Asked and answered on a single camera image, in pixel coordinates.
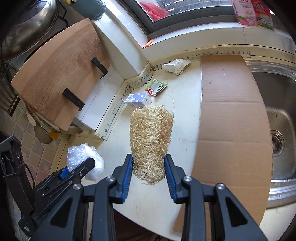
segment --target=sink drain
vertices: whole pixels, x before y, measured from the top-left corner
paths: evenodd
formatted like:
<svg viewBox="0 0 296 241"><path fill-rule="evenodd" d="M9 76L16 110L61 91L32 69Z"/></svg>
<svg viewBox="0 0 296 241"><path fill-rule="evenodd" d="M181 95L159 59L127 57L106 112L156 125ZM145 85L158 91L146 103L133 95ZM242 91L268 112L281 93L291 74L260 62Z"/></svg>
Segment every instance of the sink drain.
<svg viewBox="0 0 296 241"><path fill-rule="evenodd" d="M284 151L284 139L281 133L276 130L271 131L273 156L279 156Z"/></svg>

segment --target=green packet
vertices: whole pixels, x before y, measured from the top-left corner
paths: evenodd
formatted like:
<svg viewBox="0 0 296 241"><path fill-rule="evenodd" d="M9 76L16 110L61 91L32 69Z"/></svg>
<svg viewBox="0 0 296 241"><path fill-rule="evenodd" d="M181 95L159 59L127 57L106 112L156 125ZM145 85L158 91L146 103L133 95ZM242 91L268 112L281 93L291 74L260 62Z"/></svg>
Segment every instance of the green packet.
<svg viewBox="0 0 296 241"><path fill-rule="evenodd" d="M152 80L152 82L148 85L145 91L151 96L157 96L164 88L166 88L168 84L161 83L157 79Z"/></svg>

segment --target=triangular cutout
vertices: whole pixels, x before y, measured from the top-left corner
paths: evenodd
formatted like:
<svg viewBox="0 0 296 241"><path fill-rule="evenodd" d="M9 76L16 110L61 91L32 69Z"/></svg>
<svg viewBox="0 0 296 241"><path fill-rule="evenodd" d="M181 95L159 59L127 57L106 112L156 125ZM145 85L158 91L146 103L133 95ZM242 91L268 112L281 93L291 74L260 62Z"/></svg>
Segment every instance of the triangular cutout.
<svg viewBox="0 0 296 241"><path fill-rule="evenodd" d="M225 201L230 217L231 226L238 227L247 224L248 221L241 213L241 211L237 208L237 206L234 204L234 202L229 197L225 198Z"/></svg>
<svg viewBox="0 0 296 241"><path fill-rule="evenodd" d="M70 208L72 204L72 198L67 199L67 201L61 206L61 208L57 211L54 217L51 219L50 224L65 228L67 226L68 216L70 213Z"/></svg>

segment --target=shredded straw material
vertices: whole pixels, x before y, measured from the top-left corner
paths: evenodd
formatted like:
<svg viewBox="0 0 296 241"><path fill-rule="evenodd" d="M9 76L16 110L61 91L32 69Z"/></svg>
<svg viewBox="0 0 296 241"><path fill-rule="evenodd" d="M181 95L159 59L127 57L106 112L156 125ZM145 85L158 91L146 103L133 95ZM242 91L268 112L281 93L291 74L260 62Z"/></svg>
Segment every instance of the shredded straw material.
<svg viewBox="0 0 296 241"><path fill-rule="evenodd" d="M173 116L161 106L145 106L131 116L133 174L148 184L165 177L164 156L172 133Z"/></svg>

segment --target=white crumpled paper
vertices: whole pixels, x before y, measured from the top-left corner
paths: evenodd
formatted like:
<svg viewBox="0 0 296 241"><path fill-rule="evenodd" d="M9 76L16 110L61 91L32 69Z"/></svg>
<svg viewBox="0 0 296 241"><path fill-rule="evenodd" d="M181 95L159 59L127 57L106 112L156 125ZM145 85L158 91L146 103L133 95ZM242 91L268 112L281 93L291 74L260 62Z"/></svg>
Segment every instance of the white crumpled paper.
<svg viewBox="0 0 296 241"><path fill-rule="evenodd" d="M190 60L183 60L178 58L168 64L163 64L162 68L169 72L175 73L176 75L179 75L183 72L185 67L190 63L191 63Z"/></svg>
<svg viewBox="0 0 296 241"><path fill-rule="evenodd" d="M104 171L104 160L97 152L94 146L89 146L87 143L80 146L72 146L67 151L67 168L72 171L80 163L87 158L93 158L96 162L95 167L85 175L85 179L93 182L99 181L99 174Z"/></svg>

